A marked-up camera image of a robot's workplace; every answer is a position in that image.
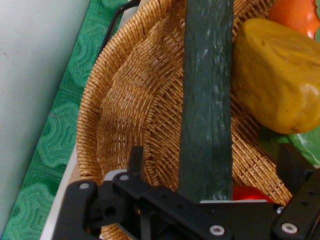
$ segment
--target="green cucumber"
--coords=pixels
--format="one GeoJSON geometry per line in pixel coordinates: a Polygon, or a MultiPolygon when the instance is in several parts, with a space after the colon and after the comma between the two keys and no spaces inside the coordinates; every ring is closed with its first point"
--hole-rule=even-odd
{"type": "Polygon", "coordinates": [[[187,0],[178,192],[232,198],[230,78],[233,0],[187,0]]]}

